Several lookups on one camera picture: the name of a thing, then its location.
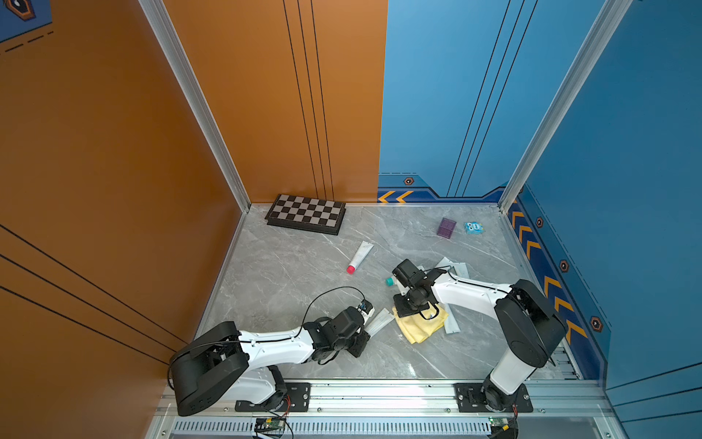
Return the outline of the yellow microfibre cloth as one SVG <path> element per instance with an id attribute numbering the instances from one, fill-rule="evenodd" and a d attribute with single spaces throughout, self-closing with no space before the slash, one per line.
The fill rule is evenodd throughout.
<path id="1" fill-rule="evenodd" d="M 411 344 L 422 343 L 436 331 L 442 329 L 449 316 L 442 307 L 439 307 L 438 316 L 431 320 L 425 320 L 420 315 L 401 318 L 395 307 L 393 307 L 392 311 L 402 335 Z"/>

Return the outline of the black cap toothpaste tube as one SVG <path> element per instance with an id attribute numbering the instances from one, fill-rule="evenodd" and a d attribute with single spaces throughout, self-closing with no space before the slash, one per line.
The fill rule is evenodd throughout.
<path id="1" fill-rule="evenodd" d="M 395 320 L 394 315 L 387 310 L 387 308 L 384 308 L 378 312 L 372 318 L 369 323 L 365 326 L 365 331 L 371 338 L 373 338 L 378 332 L 380 332 L 384 327 L 387 327 L 390 323 L 392 323 Z"/>

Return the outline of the purple cap toothpaste tube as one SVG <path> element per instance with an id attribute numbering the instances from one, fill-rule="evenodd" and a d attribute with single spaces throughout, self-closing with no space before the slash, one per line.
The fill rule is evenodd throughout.
<path id="1" fill-rule="evenodd" d="M 451 307 L 447 304 L 441 304 L 441 308 L 446 314 L 446 319 L 444 320 L 445 333 L 447 335 L 460 333 L 461 329 Z"/>

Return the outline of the dark blue cap tube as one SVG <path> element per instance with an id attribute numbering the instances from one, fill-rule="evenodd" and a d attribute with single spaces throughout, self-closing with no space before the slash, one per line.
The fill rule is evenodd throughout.
<path id="1" fill-rule="evenodd" d="M 444 257 L 444 259 L 440 260 L 439 263 L 437 263 L 436 268 L 446 270 L 447 272 L 450 272 L 451 274 L 457 277 L 470 277 L 467 265 L 465 263 L 457 263 L 446 257 Z"/>

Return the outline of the pink cap toothpaste tube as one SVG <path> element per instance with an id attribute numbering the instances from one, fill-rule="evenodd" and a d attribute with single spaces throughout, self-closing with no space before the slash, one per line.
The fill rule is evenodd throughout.
<path id="1" fill-rule="evenodd" d="M 358 270 L 358 267 L 363 263 L 363 261 L 367 258 L 367 256 L 373 250 L 373 248 L 374 248 L 373 243 L 368 243 L 367 241 L 362 241 L 362 243 L 360 243 L 360 245 L 358 247 L 358 250 L 356 250 L 355 254 L 353 255 L 349 264 L 347 265 L 347 273 L 354 274 L 356 272 L 356 270 Z"/>

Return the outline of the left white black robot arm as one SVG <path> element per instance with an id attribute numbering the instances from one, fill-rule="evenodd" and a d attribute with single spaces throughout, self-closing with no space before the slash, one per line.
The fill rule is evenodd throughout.
<path id="1" fill-rule="evenodd" d="M 177 413 L 190 416 L 224 396 L 267 409 L 279 406 L 287 393 L 281 364 L 325 365 L 342 351 L 361 356 L 369 342 L 365 325 L 374 307 L 362 300 L 334 318 L 318 318 L 296 329 L 254 333 L 225 321 L 186 345 L 169 361 L 169 386 Z"/>

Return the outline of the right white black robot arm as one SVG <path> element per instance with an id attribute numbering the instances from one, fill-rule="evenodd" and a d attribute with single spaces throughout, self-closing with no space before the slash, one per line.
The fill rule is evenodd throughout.
<path id="1" fill-rule="evenodd" d="M 422 270 L 406 259 L 392 271 L 404 288 L 393 296 L 401 318 L 434 315 L 439 305 L 456 305 L 499 322 L 507 350 L 486 377 L 483 393 L 496 410 L 514 399 L 517 390 L 536 369 L 544 367 L 567 326 L 554 305 L 526 279 L 510 284 L 490 284 L 462 278 L 444 268 Z"/>

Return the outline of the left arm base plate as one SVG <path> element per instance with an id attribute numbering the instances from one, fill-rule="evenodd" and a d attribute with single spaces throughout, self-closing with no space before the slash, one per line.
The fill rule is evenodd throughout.
<path id="1" fill-rule="evenodd" d="M 309 410 L 311 389 L 310 382 L 286 382 L 284 388 L 276 389 L 273 395 L 261 404 L 237 401 L 235 411 L 238 413 L 306 413 Z"/>

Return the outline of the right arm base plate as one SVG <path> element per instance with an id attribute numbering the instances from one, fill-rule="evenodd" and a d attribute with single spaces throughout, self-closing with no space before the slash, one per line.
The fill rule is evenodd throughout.
<path id="1" fill-rule="evenodd" d="M 506 395 L 493 384 L 459 382 L 453 386 L 460 413 L 533 413 L 534 407 L 527 386 L 521 384 L 515 393 Z"/>

